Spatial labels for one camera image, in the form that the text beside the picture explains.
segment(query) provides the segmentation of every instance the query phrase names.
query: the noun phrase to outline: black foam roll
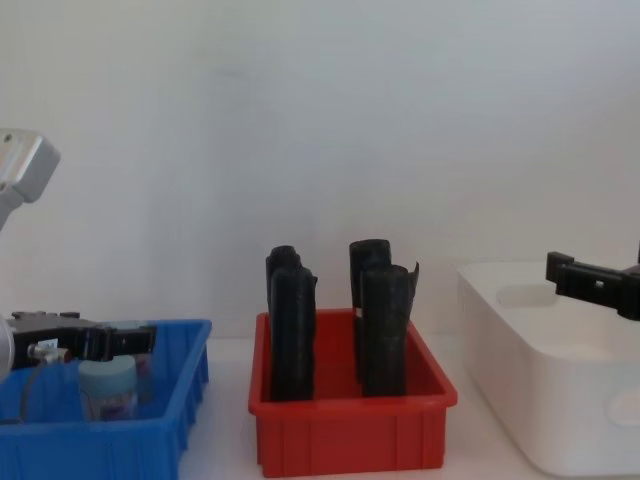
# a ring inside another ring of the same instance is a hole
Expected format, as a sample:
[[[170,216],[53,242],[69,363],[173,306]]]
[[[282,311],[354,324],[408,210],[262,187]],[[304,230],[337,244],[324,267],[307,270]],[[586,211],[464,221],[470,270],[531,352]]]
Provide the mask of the black foam roll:
[[[360,279],[362,272],[377,267],[391,265],[391,245],[388,240],[369,239],[353,242],[349,245],[349,261],[351,264],[351,304],[353,316],[353,350],[356,361],[356,377],[362,381],[362,296]]]
[[[304,267],[282,267],[271,277],[272,401],[313,398],[315,285]]]
[[[362,273],[364,396],[406,394],[407,326],[418,281],[397,265]]]
[[[266,259],[267,264],[267,305],[271,314],[271,276],[281,267],[299,267],[300,255],[291,245],[280,245],[271,250],[271,254]]]

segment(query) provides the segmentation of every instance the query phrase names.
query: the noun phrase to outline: white table surface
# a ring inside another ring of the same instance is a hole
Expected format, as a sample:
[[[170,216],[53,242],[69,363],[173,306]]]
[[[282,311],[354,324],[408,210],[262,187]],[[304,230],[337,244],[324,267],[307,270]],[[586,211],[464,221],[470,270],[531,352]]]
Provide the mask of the white table surface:
[[[447,449],[441,470],[313,477],[330,479],[534,480],[553,478],[520,453],[493,416],[461,364],[456,336],[425,336],[458,390],[447,413]],[[208,343],[211,381],[180,464],[181,480],[261,479],[256,464],[255,422],[247,411],[253,339]]]

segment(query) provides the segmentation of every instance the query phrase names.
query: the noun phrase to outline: robotic arm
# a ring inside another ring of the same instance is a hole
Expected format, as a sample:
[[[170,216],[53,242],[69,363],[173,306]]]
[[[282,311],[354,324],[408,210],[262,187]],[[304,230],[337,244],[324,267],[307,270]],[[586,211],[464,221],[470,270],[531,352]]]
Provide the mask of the robotic arm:
[[[0,229],[13,210],[40,198],[59,161],[42,135],[0,129]],[[11,370],[40,362],[110,361],[115,355],[151,353],[155,344],[155,327],[116,330],[73,313],[13,317],[0,317],[0,383]]]

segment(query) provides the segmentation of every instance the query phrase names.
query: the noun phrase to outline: blue plastic bin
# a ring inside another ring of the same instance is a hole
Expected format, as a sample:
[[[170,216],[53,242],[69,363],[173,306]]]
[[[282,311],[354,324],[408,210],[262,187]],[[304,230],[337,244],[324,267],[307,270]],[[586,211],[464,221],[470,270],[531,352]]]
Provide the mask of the blue plastic bin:
[[[154,399],[139,419],[87,423],[77,384],[78,362],[42,371],[33,386],[29,421],[0,426],[0,480],[177,480],[189,427],[209,381],[207,320],[151,322]],[[29,373],[0,386],[0,419],[18,417]]]

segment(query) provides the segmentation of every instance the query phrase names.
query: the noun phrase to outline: white wall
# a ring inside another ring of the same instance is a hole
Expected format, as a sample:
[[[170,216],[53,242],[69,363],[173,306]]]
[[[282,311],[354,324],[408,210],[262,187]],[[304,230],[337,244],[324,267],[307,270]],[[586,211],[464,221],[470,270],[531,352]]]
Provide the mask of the white wall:
[[[0,124],[64,161],[2,232],[1,310],[244,335],[272,246],[340,306],[384,236],[451,329],[455,265],[631,263],[639,59],[637,0],[3,0]]]

